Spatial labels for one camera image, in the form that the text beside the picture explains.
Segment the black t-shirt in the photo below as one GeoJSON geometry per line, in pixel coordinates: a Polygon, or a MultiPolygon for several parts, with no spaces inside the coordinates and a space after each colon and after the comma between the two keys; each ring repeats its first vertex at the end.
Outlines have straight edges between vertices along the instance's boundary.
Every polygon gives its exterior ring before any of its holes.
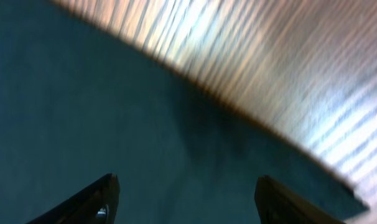
{"type": "Polygon", "coordinates": [[[258,223],[270,175],[344,220],[364,205],[318,165],[189,82],[46,1],[0,1],[0,223],[107,173],[117,223],[258,223]]]}

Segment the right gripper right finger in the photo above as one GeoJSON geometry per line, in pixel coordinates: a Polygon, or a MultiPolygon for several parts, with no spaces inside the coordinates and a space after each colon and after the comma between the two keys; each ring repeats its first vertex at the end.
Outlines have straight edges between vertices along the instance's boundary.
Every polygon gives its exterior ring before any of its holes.
{"type": "Polygon", "coordinates": [[[268,175],[258,178],[254,201],[261,224],[344,224],[268,175]]]}

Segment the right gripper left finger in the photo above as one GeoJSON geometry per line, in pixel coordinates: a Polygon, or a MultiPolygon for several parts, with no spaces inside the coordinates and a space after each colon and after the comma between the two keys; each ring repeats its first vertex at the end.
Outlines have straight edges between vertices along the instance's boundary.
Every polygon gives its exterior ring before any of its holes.
{"type": "Polygon", "coordinates": [[[28,224],[113,224],[119,193],[118,176],[106,174],[28,224]]]}

